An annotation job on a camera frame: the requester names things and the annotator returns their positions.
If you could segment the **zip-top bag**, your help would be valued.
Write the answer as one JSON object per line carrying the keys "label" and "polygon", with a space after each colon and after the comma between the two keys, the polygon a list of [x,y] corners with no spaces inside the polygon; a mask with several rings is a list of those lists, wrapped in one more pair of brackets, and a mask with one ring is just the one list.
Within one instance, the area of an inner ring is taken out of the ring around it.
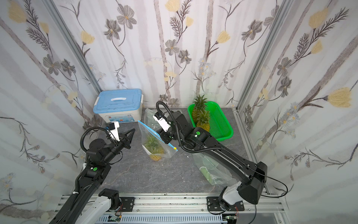
{"label": "zip-top bag", "polygon": [[141,131],[141,144],[143,150],[153,161],[170,159],[178,151],[172,144],[166,144],[160,135],[141,121],[138,121]]}
{"label": "zip-top bag", "polygon": [[149,127],[159,127],[159,123],[154,119],[154,115],[156,114],[156,112],[157,112],[156,110],[146,108],[144,112],[143,123]]}
{"label": "zip-top bag", "polygon": [[195,165],[211,185],[231,186],[237,183],[228,169],[209,156],[197,153],[193,154],[193,159]]}

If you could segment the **pineapple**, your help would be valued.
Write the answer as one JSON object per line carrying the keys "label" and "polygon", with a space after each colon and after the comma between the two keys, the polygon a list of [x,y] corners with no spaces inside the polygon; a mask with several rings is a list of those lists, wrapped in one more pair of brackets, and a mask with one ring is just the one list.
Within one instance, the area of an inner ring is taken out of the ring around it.
{"label": "pineapple", "polygon": [[199,113],[196,126],[201,127],[208,132],[210,131],[210,111],[204,110]]}
{"label": "pineapple", "polygon": [[198,95],[194,98],[193,103],[194,103],[194,108],[192,110],[192,118],[193,121],[196,123],[200,113],[206,110],[207,98],[205,97],[204,94]]}
{"label": "pineapple", "polygon": [[159,161],[162,159],[160,155],[164,154],[164,149],[155,136],[148,135],[144,143],[144,147],[149,151],[149,157],[153,161]]}

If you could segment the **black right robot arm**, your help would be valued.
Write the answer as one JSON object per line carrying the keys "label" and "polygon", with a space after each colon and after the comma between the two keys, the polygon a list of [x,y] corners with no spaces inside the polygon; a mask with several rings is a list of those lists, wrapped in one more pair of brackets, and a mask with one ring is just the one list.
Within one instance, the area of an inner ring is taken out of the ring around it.
{"label": "black right robot arm", "polygon": [[201,127],[193,127],[180,112],[173,112],[166,103],[156,103],[154,119],[160,124],[160,138],[165,144],[172,140],[191,154],[203,154],[218,162],[239,181],[226,187],[221,193],[221,201],[233,205],[239,201],[257,205],[267,181],[268,167],[265,163],[254,163],[239,156],[216,140],[210,132]]}

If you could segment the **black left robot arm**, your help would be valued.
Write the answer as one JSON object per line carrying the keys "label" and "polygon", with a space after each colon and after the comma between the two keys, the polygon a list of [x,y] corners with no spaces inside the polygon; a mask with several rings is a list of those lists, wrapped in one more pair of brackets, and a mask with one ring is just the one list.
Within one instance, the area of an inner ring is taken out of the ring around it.
{"label": "black left robot arm", "polygon": [[[89,148],[84,146],[84,139],[93,130],[103,131],[110,143],[103,139],[93,140]],[[62,208],[51,220],[52,224],[94,224],[107,211],[122,211],[123,201],[117,190],[104,189],[89,209],[85,209],[90,198],[103,184],[112,165],[112,160],[126,148],[130,149],[135,129],[112,134],[114,126],[88,128],[80,138],[80,147],[86,154],[84,168],[75,179],[73,192]]]}

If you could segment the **blue lid storage box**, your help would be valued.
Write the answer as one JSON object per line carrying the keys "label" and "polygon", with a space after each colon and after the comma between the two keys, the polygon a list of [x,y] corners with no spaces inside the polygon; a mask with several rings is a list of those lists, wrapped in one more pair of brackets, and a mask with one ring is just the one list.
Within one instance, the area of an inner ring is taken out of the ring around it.
{"label": "blue lid storage box", "polygon": [[102,91],[93,112],[105,122],[130,123],[141,120],[143,94],[140,89]]}

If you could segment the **green plastic perforated basket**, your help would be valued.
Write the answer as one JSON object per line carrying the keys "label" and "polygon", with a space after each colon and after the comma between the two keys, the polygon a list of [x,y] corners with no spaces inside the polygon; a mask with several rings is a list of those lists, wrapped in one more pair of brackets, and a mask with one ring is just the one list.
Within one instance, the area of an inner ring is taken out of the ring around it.
{"label": "green plastic perforated basket", "polygon": [[228,140],[233,137],[234,131],[220,106],[213,102],[206,103],[206,110],[210,112],[210,134],[217,141]]}

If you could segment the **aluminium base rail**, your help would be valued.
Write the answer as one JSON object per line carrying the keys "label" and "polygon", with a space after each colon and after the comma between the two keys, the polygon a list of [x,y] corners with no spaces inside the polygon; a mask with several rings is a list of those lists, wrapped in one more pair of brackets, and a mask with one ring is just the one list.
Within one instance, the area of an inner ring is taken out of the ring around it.
{"label": "aluminium base rail", "polygon": [[[129,214],[206,214],[207,197],[218,193],[122,193],[120,198],[133,197],[134,203]],[[284,213],[284,206],[278,198],[261,197],[257,205],[243,201],[242,213]]]}

